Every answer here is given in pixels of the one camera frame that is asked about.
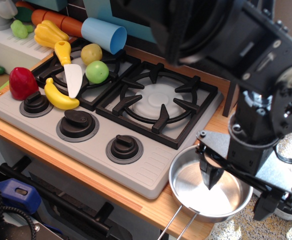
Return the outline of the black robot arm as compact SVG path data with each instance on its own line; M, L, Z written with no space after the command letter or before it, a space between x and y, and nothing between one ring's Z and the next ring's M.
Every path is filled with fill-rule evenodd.
M120 12L147 22L173 66L206 62L239 87L228 134L199 133L205 185L228 172L259 191L254 219L292 208L292 173L277 145L292 133L292 37L274 21L274 1L120 0Z

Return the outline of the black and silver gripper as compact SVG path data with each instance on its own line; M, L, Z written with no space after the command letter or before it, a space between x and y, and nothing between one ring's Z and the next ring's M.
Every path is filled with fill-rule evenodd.
M292 172L273 149L277 139L254 145L233 133L206 130L199 131L196 137L200 172L209 190L228 172L261 193L253 208L255 221L270 217L284 193L292 195Z

